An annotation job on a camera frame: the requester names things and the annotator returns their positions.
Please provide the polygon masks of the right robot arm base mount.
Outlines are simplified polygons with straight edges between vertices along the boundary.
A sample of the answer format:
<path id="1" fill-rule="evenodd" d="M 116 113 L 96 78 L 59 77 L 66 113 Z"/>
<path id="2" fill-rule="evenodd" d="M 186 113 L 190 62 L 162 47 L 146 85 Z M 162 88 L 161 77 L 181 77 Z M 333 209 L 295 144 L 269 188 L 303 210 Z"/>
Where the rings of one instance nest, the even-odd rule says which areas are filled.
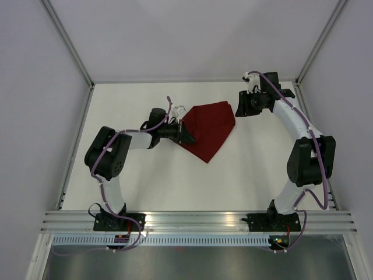
<path id="1" fill-rule="evenodd" d="M 248 225 L 250 232 L 300 232 L 301 224 L 296 213 L 289 215 L 278 214 L 270 218 L 266 213 L 249 213 L 241 219 Z"/>

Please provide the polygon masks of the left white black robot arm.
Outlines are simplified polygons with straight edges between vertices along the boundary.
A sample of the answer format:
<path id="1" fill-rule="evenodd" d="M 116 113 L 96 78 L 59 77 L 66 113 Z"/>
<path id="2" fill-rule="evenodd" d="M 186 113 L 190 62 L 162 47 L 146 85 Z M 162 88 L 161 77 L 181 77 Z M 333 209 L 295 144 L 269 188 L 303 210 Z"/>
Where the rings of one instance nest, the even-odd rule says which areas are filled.
<path id="1" fill-rule="evenodd" d="M 128 152 L 135 149 L 152 149 L 161 139 L 170 139 L 177 144 L 194 144 L 195 138 L 187 131 L 183 121 L 169 117 L 170 111 L 153 108 L 149 119 L 139 130 L 116 131 L 103 126 L 85 155 L 85 165 L 97 180 L 103 205 L 96 223 L 120 231 L 132 223 L 126 213 L 119 175 L 125 166 Z"/>

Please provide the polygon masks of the red cloth napkin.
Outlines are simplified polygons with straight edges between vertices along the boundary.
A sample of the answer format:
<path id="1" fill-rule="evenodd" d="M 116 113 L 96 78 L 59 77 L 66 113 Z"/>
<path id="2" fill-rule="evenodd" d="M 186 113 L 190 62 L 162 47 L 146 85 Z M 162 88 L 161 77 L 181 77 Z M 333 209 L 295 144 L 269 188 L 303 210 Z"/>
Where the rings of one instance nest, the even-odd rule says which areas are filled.
<path id="1" fill-rule="evenodd" d="M 233 110 L 227 101 L 193 106 L 182 120 L 195 142 L 180 146 L 205 163 L 212 160 L 235 126 Z"/>

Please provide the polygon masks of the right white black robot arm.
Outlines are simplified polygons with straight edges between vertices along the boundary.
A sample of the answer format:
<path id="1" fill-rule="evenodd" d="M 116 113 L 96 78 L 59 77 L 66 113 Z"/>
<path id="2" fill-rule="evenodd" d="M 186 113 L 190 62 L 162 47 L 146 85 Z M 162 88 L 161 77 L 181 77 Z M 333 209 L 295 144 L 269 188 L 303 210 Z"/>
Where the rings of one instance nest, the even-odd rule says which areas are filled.
<path id="1" fill-rule="evenodd" d="M 310 194 L 322 210 L 328 208 L 328 179 L 332 175 L 336 141 L 314 127 L 298 107 L 296 96 L 283 89 L 277 72 L 244 73 L 247 90 L 239 92 L 236 117 L 258 116 L 264 110 L 273 113 L 293 140 L 286 164 L 288 181 L 281 193 L 271 201 L 266 224 L 280 230 L 298 211 L 298 205 Z"/>

